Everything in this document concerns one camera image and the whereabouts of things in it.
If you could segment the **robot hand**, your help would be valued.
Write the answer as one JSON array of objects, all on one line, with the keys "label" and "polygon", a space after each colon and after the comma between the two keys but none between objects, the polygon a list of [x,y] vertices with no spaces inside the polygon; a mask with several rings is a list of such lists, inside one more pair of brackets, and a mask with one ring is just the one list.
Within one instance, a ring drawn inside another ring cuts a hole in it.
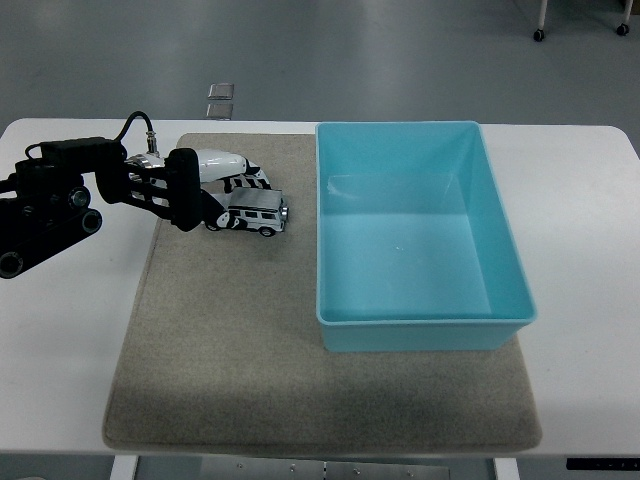
[{"label": "robot hand", "polygon": [[285,228],[288,207],[264,170],[215,149],[175,149],[165,159],[170,221],[182,231],[248,230],[271,237]]}]

